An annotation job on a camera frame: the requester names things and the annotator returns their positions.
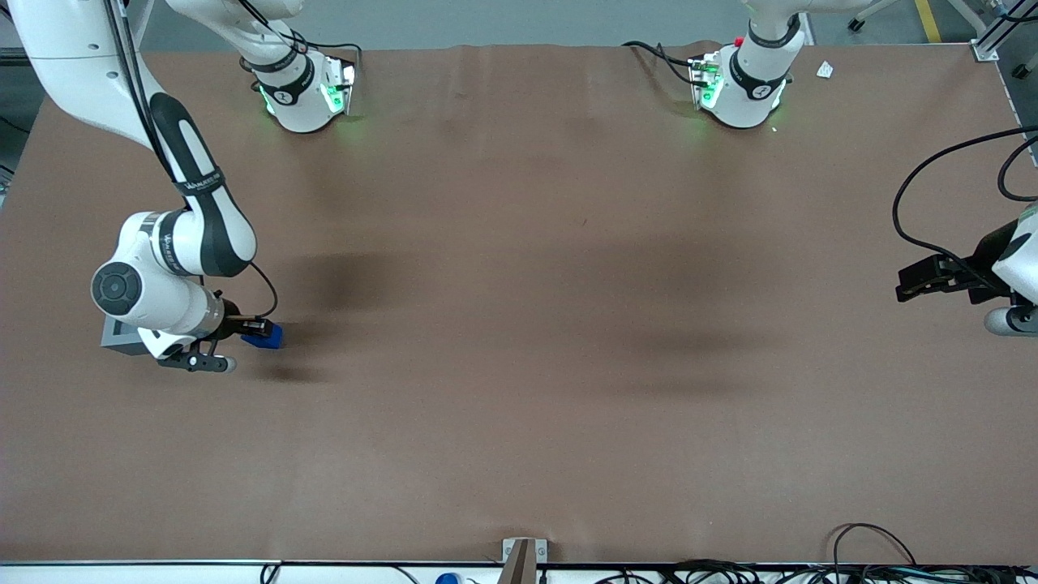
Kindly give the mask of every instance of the floor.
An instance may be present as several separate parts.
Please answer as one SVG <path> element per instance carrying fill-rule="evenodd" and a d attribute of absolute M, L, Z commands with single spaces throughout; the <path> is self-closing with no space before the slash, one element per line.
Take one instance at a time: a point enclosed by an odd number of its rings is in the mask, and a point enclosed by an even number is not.
<path fill-rule="evenodd" d="M 972 0 L 981 7 L 980 0 Z M 555 44 L 620 45 L 640 39 L 685 45 L 745 33 L 746 11 L 735 0 L 661 0 L 647 8 L 637 0 L 358 0 L 311 2 L 293 26 L 318 43 L 353 41 L 365 49 L 433 49 L 455 45 Z M 920 7 L 929 6 L 941 41 L 965 41 L 973 28 L 945 0 L 902 0 L 874 15 L 858 32 L 847 29 L 849 15 L 813 15 L 819 45 L 927 43 Z M 0 47 L 19 46 L 10 23 L 0 19 Z M 227 51 L 209 29 L 155 3 L 144 51 Z M 1038 123 L 1038 75 L 1014 79 L 1009 74 L 1038 51 L 1038 26 L 1018 27 L 1000 54 L 1000 66 L 1022 123 Z M 0 115 L 30 129 L 44 91 L 32 71 L 0 66 Z M 27 134 L 0 122 L 0 164 L 13 170 Z M 10 173 L 0 167 L 0 205 Z"/>

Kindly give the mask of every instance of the black strap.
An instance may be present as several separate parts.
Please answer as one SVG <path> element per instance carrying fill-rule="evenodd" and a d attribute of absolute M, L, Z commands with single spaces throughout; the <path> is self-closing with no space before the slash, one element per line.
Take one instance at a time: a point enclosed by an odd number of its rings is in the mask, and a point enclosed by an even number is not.
<path fill-rule="evenodd" d="M 783 47 L 785 47 L 786 45 L 788 45 L 789 41 L 792 40 L 794 36 L 796 36 L 797 32 L 800 31 L 800 17 L 799 17 L 799 15 L 793 15 L 792 17 L 790 17 L 789 22 L 787 22 L 786 25 L 789 28 L 786 29 L 786 35 L 785 36 L 783 36 L 782 38 L 780 38 L 777 40 L 769 40 L 767 38 L 763 38 L 761 36 L 758 36 L 754 32 L 754 26 L 753 26 L 753 24 L 750 24 L 750 26 L 748 27 L 748 30 L 749 30 L 749 39 L 754 43 L 754 45 L 758 45 L 760 47 L 764 47 L 765 49 L 782 49 Z"/>
<path fill-rule="evenodd" d="M 279 61 L 272 62 L 269 64 L 256 64 L 250 60 L 246 60 L 245 62 L 249 63 L 249 66 L 252 67 L 253 73 L 277 73 L 282 68 L 288 68 L 289 65 L 292 64 L 292 61 L 296 60 L 296 55 L 301 55 L 304 53 L 306 53 L 306 45 L 299 45 L 297 43 L 296 46 L 289 51 L 289 54 L 281 57 L 281 60 Z"/>
<path fill-rule="evenodd" d="M 223 178 L 223 170 L 217 166 L 212 172 L 203 175 L 197 180 L 184 180 L 173 183 L 176 190 L 181 191 L 181 196 L 194 196 L 195 198 L 213 194 L 216 189 L 226 185 Z"/>
<path fill-rule="evenodd" d="M 782 77 L 772 79 L 770 81 L 765 81 L 763 79 L 758 79 L 745 71 L 739 65 L 739 50 L 736 49 L 732 53 L 732 59 L 729 61 L 729 68 L 732 71 L 732 80 L 736 82 L 740 87 L 746 90 L 746 96 L 754 101 L 761 101 L 768 99 L 777 89 L 783 81 L 786 80 L 786 75 L 789 74 L 789 69 Z"/>
<path fill-rule="evenodd" d="M 184 269 L 180 257 L 176 256 L 176 248 L 173 247 L 173 227 L 176 226 L 176 219 L 186 213 L 184 208 L 170 211 L 159 223 L 159 251 L 162 252 L 162 260 L 169 268 L 169 271 L 176 275 L 190 275 L 191 272 Z"/>
<path fill-rule="evenodd" d="M 303 74 L 299 76 L 295 81 L 289 83 L 288 85 L 269 85 L 267 83 L 260 83 L 263 87 L 264 93 L 268 98 L 274 100 L 280 105 L 296 105 L 299 101 L 299 95 L 303 93 L 313 82 L 313 61 L 309 57 L 306 58 L 306 68 L 303 69 Z"/>

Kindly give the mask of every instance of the blue object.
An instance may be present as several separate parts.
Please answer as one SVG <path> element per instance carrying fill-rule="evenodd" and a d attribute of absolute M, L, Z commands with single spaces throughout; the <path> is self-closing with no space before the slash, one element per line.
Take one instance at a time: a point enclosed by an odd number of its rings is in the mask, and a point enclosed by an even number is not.
<path fill-rule="evenodd" d="M 281 326 L 271 324 L 270 337 L 260 337 L 256 335 L 242 335 L 242 340 L 261 350 L 281 349 Z"/>

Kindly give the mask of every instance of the robotic arm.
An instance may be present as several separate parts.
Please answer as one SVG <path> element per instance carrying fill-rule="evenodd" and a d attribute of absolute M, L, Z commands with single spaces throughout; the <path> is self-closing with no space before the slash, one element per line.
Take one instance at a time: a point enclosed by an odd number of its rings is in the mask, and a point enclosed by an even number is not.
<path fill-rule="evenodd" d="M 255 255 L 255 233 L 191 116 L 133 50 L 121 0 L 10 0 L 9 8 L 58 107 L 153 149 L 184 199 L 184 207 L 124 222 L 115 252 L 93 275 L 94 304 L 138 328 L 161 365 L 233 370 L 234 360 L 201 354 L 200 341 L 269 337 L 276 326 L 241 316 L 234 303 L 189 277 L 241 273 Z"/>
<path fill-rule="evenodd" d="M 871 0 L 741 0 L 749 30 L 741 45 L 727 45 L 690 63 L 695 104 L 733 128 L 753 128 L 778 107 L 804 33 L 799 12 L 842 12 Z"/>
<path fill-rule="evenodd" d="M 219 34 L 241 53 L 260 80 L 267 111 L 292 132 L 320 130 L 346 111 L 353 63 L 308 45 L 281 19 L 303 0 L 166 0 L 177 12 Z"/>
<path fill-rule="evenodd" d="M 969 304 L 1007 299 L 987 313 L 984 328 L 1000 337 L 1038 337 L 1038 203 L 987 233 L 962 260 L 936 253 L 898 272 L 899 303 L 934 291 L 966 289 Z"/>

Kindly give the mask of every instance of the brown table surface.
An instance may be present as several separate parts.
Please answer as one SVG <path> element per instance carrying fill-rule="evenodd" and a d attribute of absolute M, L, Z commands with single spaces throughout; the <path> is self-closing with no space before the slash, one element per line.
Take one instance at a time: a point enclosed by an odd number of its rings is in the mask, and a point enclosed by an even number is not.
<path fill-rule="evenodd" d="M 285 349 L 228 342 L 223 377 L 98 349 L 93 270 L 179 198 L 47 105 L 0 215 L 0 557 L 480 559 L 525 534 L 556 560 L 822 560 L 868 521 L 924 562 L 1034 561 L 1038 344 L 985 333 L 994 304 L 894 298 L 929 254 L 894 192 L 1014 124 L 995 66 L 808 48 L 735 131 L 645 57 L 373 52 L 354 115 L 293 135 L 229 55 L 151 56 L 281 296 Z M 935 164 L 906 227 L 968 253 L 1020 210 L 994 189 L 1016 143 Z M 252 273 L 212 284 L 269 303 Z M 898 561 L 878 539 L 842 559 Z"/>

